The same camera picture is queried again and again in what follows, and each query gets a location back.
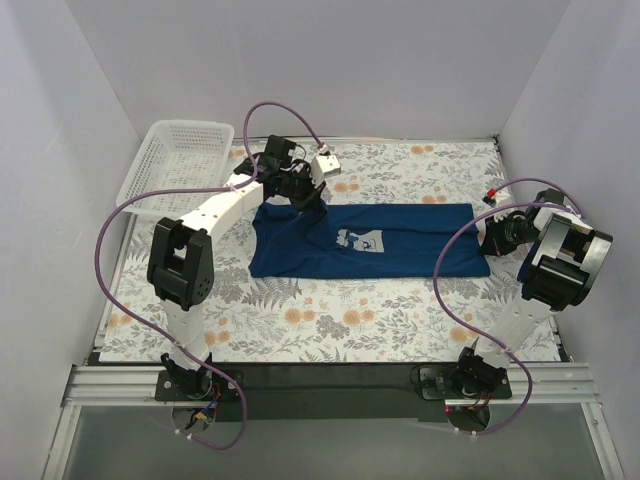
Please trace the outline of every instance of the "table surface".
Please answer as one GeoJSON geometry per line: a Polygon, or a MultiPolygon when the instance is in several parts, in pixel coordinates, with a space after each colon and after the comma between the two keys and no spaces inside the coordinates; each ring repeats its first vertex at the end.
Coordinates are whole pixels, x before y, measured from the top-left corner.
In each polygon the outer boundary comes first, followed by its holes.
{"type": "MultiPolygon", "coordinates": [[[[256,144],[260,151],[264,143],[256,144]]],[[[484,193],[505,180],[493,142],[335,143],[342,174],[323,198],[345,203],[471,203],[486,211],[484,193]]],[[[309,155],[314,148],[307,147],[309,155]]],[[[230,173],[245,156],[234,147],[230,173]]],[[[286,203],[274,199],[275,203],[286,203]]],[[[218,362],[454,361],[476,334],[440,308],[430,278],[380,280],[254,279],[254,212],[214,246],[215,285],[205,302],[206,340],[218,362]]],[[[155,220],[137,217],[119,269],[116,296],[166,328],[146,270],[155,220]]],[[[518,291],[524,250],[489,258],[487,278],[442,279],[447,304],[485,330],[518,291]]],[[[157,362],[170,351],[163,337],[119,310],[109,310],[100,360],[157,362]]],[[[550,322],[518,352],[526,361],[559,361],[550,322]]]]}

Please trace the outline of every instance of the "white plastic basket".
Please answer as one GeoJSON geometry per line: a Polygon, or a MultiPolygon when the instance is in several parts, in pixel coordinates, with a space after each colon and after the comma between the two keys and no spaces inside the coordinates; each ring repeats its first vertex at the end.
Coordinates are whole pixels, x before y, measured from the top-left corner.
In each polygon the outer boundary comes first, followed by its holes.
{"type": "MultiPolygon", "coordinates": [[[[117,204],[141,193],[170,188],[220,187],[229,156],[233,127],[225,123],[162,120],[154,123],[138,150],[120,189],[117,204]]],[[[195,209],[210,194],[150,197],[125,208],[151,217],[177,218],[195,209]]]]}

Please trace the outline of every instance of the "blue shirt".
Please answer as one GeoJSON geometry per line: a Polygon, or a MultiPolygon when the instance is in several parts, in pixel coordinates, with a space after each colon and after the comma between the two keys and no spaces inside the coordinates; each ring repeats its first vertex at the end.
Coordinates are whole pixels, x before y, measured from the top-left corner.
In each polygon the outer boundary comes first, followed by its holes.
{"type": "MultiPolygon", "coordinates": [[[[430,277],[445,243],[473,218],[470,204],[329,205],[298,214],[290,205],[264,203],[253,221],[254,277],[430,277]]],[[[469,228],[451,247],[441,276],[491,272],[469,228]]]]}

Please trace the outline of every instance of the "white cable clip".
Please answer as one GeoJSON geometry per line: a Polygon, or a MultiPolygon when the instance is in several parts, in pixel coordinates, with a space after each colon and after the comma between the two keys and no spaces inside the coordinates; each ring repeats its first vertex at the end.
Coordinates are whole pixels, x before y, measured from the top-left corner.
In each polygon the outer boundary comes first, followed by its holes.
{"type": "Polygon", "coordinates": [[[224,186],[227,187],[230,192],[236,192],[238,190],[233,182],[225,183],[224,186]]]}
{"type": "Polygon", "coordinates": [[[318,147],[318,153],[320,155],[324,155],[325,153],[329,152],[329,145],[327,145],[325,142],[322,142],[322,145],[320,145],[318,147]]]}

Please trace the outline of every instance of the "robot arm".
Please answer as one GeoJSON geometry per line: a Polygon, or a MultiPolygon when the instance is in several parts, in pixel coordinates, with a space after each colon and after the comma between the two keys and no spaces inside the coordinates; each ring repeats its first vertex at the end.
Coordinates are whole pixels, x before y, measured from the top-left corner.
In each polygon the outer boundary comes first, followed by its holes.
{"type": "MultiPolygon", "coordinates": [[[[564,204],[564,195],[548,189],[538,203],[564,204]]],[[[578,215],[551,209],[530,208],[487,219],[481,251],[500,256],[518,245],[534,242],[525,259],[516,296],[502,312],[490,334],[516,351],[550,316],[587,296],[613,238],[586,224],[578,215]]],[[[481,337],[465,347],[453,380],[469,392],[493,392],[505,379],[510,358],[495,342],[481,337]]]]}
{"type": "MultiPolygon", "coordinates": [[[[309,163],[294,160],[296,144],[271,136],[258,160],[258,176],[249,185],[212,196],[178,220],[163,218],[155,227],[147,280],[155,288],[167,314],[168,330],[177,342],[202,361],[210,362],[204,337],[204,300],[213,288],[213,246],[242,216],[267,198],[281,195],[298,211],[322,208],[325,178],[340,173],[340,163],[322,148],[309,163]]],[[[250,178],[246,159],[226,185],[250,178]]],[[[186,395],[205,390],[205,369],[173,348],[161,358],[172,380],[186,395]]]]}

